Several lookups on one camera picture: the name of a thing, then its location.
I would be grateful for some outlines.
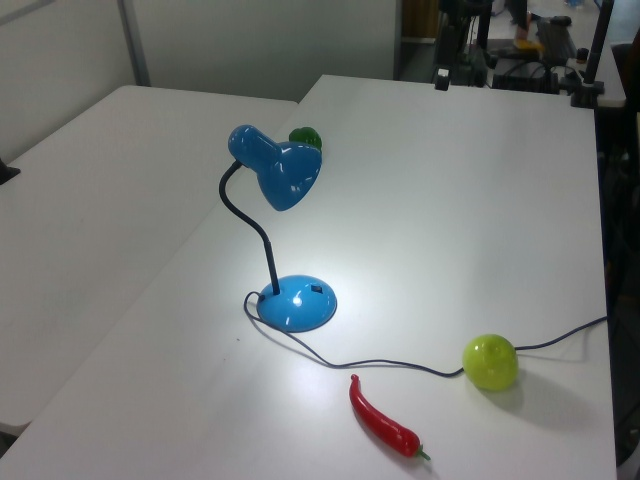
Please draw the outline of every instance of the red chili pepper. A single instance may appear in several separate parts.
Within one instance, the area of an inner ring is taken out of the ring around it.
[[[431,460],[429,455],[422,451],[420,439],[415,433],[376,410],[367,399],[364,398],[360,391],[360,379],[357,375],[351,375],[349,398],[351,399],[353,409],[362,421],[384,443],[405,457],[422,456],[427,460]]]

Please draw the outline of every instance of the blue desk lamp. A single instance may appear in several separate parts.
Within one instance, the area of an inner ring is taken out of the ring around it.
[[[220,198],[262,237],[271,276],[271,283],[258,298],[258,315],[266,324],[286,332],[318,328],[336,311],[333,289],[307,275],[279,279],[269,237],[258,223],[231,203],[226,186],[236,171],[248,167],[256,172],[262,194],[271,206],[278,211],[287,210],[302,200],[315,182],[322,165],[320,150],[300,142],[276,143],[257,128],[241,125],[229,136],[229,151],[236,161],[220,179]]]

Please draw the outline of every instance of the green fruit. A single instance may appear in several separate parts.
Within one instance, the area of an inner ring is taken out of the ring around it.
[[[493,334],[480,335],[465,347],[462,368],[476,387],[504,390],[518,376],[518,356],[506,338]]]
[[[322,151],[322,139],[311,127],[296,128],[289,134],[289,141],[306,143]]]

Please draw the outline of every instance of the white table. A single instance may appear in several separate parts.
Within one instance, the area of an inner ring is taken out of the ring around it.
[[[280,275],[335,289],[335,317],[300,335],[328,359],[451,371],[478,334],[532,344],[605,314],[591,112],[325,76],[276,139],[301,125],[321,133],[324,165],[300,204],[271,210],[249,171],[229,194],[270,234]],[[606,325],[521,355],[499,394],[464,376],[357,370],[370,401],[423,439],[425,464],[356,420],[355,370],[254,329],[242,300],[268,281],[265,263],[255,232],[217,204],[0,478],[615,479]]]
[[[0,431],[18,434],[218,201],[238,123],[295,103],[124,87],[0,187]]]
[[[528,0],[529,11],[541,17],[553,17],[556,15],[567,15],[571,17],[572,24],[569,27],[569,34],[573,43],[578,48],[591,50],[593,34],[598,23],[600,10],[593,0],[585,0],[580,7],[569,7],[563,0]],[[489,38],[513,38],[516,27],[511,25],[511,15],[505,10],[497,17],[491,18]],[[537,29],[532,25],[529,30],[529,38],[535,39]],[[558,68],[559,76],[563,75],[562,69]],[[626,102],[626,95],[622,88],[622,82],[618,73],[613,52],[608,40],[605,42],[600,56],[600,64],[596,73],[596,80],[604,82],[605,92],[598,96],[598,106],[621,108]]]

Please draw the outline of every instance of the lamp shade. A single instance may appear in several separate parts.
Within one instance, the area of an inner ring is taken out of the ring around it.
[[[262,194],[278,211],[302,200],[322,165],[317,148],[299,142],[276,143],[251,125],[241,125],[231,133],[229,151],[256,172]]]

